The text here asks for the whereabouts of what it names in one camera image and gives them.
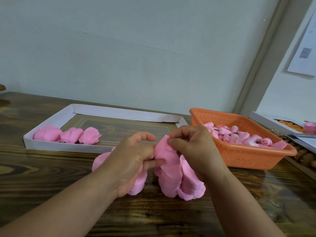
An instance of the orange basket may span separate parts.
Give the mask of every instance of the orange basket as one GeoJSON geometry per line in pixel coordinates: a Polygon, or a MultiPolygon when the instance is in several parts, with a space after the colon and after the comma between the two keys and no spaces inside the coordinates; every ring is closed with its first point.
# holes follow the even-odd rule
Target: orange basket
{"type": "MultiPolygon", "coordinates": [[[[191,108],[190,113],[192,115],[191,125],[194,126],[204,126],[203,124],[208,122],[229,127],[236,125],[240,131],[247,131],[250,135],[257,134],[262,138],[270,138],[273,143],[281,141],[281,138],[244,116],[199,108],[191,108]]],[[[215,137],[213,137],[213,140],[226,165],[230,167],[270,170],[284,156],[294,156],[297,153],[296,149],[290,144],[283,150],[279,150],[227,143],[215,137]]]]}

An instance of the white box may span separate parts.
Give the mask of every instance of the white box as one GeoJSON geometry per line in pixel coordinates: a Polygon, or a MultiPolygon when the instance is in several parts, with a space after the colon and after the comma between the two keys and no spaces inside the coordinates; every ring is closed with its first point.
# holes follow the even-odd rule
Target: white box
{"type": "Polygon", "coordinates": [[[37,127],[29,131],[23,136],[23,142],[26,149],[33,150],[50,150],[50,151],[67,151],[67,152],[81,152],[81,153],[97,153],[102,154],[110,152],[113,146],[99,146],[99,145],[84,145],[84,144],[69,144],[58,142],[37,141],[33,139],[35,132],[46,125],[54,125],[61,128],[75,115],[89,115],[108,117],[125,120],[136,121],[150,121],[150,122],[170,122],[180,126],[187,125],[182,116],[169,115],[163,113],[135,111],[113,107],[103,107],[95,105],[71,104],[61,111],[57,112],[47,120],[39,124],[37,127]]]}
{"type": "Polygon", "coordinates": [[[254,121],[258,122],[259,124],[269,128],[274,129],[276,131],[279,131],[280,133],[284,135],[294,134],[294,133],[300,133],[299,131],[296,131],[290,127],[287,127],[286,125],[283,125],[282,123],[276,121],[276,120],[283,120],[283,121],[290,121],[294,124],[297,124],[299,126],[303,126],[302,123],[299,123],[298,121],[292,120],[287,117],[279,117],[279,116],[270,116],[270,115],[264,115],[261,113],[258,113],[256,111],[253,111],[250,113],[250,119],[253,119],[254,121]]]}

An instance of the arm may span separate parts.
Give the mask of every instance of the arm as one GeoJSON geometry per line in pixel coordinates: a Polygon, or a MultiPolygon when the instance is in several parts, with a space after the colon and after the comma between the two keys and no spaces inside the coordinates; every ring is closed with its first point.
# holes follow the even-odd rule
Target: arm
{"type": "Polygon", "coordinates": [[[0,236],[85,236],[113,200],[127,194],[141,172],[164,163],[150,160],[153,146],[139,145],[141,140],[156,138],[138,132],[124,139],[98,169],[2,227],[0,236]]]}
{"type": "Polygon", "coordinates": [[[207,128],[183,126],[169,136],[169,145],[184,155],[197,177],[207,185],[227,236],[285,236],[229,171],[207,128]]]}

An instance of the person's left hand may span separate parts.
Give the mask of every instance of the person's left hand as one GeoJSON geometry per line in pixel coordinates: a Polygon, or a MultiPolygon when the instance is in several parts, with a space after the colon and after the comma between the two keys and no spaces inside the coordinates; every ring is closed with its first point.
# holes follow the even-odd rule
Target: person's left hand
{"type": "Polygon", "coordinates": [[[155,141],[148,132],[137,132],[123,139],[101,166],[108,167],[116,179],[117,197],[122,197],[133,187],[138,175],[148,169],[165,163],[154,158],[154,145],[140,144],[140,141],[155,141]]]}

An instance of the wall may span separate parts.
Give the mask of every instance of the wall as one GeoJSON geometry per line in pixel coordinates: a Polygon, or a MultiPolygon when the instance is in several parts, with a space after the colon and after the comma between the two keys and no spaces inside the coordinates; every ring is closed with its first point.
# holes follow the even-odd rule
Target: wall
{"type": "Polygon", "coordinates": [[[0,0],[12,91],[232,111],[278,0],[0,0]]]}
{"type": "Polygon", "coordinates": [[[316,122],[316,77],[287,71],[315,9],[316,0],[313,0],[263,96],[258,112],[289,117],[300,123],[304,120],[316,122]]]}
{"type": "Polygon", "coordinates": [[[313,0],[290,0],[238,114],[256,111],[313,0]]]}

